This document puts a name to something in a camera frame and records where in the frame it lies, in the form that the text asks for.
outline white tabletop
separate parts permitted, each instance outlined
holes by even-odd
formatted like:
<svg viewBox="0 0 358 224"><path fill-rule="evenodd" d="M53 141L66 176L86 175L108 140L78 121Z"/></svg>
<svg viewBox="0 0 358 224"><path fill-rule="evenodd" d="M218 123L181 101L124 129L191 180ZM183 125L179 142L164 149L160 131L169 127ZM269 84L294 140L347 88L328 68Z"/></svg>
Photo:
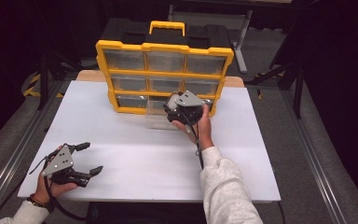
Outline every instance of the white tabletop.
<svg viewBox="0 0 358 224"><path fill-rule="evenodd" d="M280 201L255 112L245 88L225 87L212 117L213 141L240 167L254 202ZM39 148L32 168L57 146L90 142L74 152L74 169L103 166L86 188L62 195L73 201L200 202L200 162L183 133L147 129L145 116L117 113L103 82L73 81ZM27 175L18 196L34 192Z"/></svg>

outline yellow storage organizer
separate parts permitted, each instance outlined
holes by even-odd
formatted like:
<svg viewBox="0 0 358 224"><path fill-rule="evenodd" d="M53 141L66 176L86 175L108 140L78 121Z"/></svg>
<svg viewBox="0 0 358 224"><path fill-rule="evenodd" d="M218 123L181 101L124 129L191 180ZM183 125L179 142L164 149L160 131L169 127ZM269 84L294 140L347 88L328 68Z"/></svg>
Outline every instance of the yellow storage organizer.
<svg viewBox="0 0 358 224"><path fill-rule="evenodd" d="M110 103L134 114L145 114L147 101L189 90L213 116L234 56L226 27L171 21L111 19L96 49Z"/></svg>

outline organizer handle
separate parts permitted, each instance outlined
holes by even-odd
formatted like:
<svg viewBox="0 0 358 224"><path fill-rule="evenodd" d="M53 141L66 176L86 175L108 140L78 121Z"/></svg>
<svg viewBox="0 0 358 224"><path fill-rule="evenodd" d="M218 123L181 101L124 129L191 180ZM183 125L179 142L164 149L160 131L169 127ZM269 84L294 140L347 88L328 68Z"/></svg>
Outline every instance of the organizer handle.
<svg viewBox="0 0 358 224"><path fill-rule="evenodd" d="M179 21L151 21L149 34L152 34L153 28L182 30L182 36L185 36L185 23Z"/></svg>

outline hand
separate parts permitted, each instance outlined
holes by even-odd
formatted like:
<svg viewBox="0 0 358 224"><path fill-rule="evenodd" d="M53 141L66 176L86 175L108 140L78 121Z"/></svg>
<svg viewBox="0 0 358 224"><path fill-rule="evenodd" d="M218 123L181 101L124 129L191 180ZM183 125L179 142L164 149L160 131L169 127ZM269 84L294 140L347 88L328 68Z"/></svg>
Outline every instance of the hand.
<svg viewBox="0 0 358 224"><path fill-rule="evenodd" d="M196 143L196 137L193 133L187 133L185 124L181 123L178 120L173 120L172 124L182 132L186 133L192 143ZM202 106L202 118L198 121L198 125L193 125L193 128L196 133L199 134L200 150L214 146L212 141L212 125L211 120L209 119L209 106Z"/></svg>
<svg viewBox="0 0 358 224"><path fill-rule="evenodd" d="M64 194L65 192L76 189L77 184L75 183L67 183L63 185L59 185L56 183L52 183L51 185L51 195L55 198L60 197L60 195ZM48 191L45 187L45 180L42 176L42 172L39 174L39 177L37 178L37 187L36 192L34 193L34 199L38 200L41 203L48 203L50 200L50 197L48 196Z"/></svg>

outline white sleeve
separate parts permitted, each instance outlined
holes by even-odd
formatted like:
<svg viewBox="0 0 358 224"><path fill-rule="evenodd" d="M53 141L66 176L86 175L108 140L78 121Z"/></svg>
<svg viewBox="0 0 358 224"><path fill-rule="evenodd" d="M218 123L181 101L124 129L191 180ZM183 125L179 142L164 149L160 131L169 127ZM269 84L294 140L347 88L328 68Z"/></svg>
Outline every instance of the white sleeve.
<svg viewBox="0 0 358 224"><path fill-rule="evenodd" d="M30 202L22 202L14 217L5 217L0 224L36 224L42 223L48 216L48 209L34 206Z"/></svg>
<svg viewBox="0 0 358 224"><path fill-rule="evenodd" d="M223 159L217 147L209 147L201 153L204 169L200 180L207 222L263 223L252 204L237 164L229 159Z"/></svg>

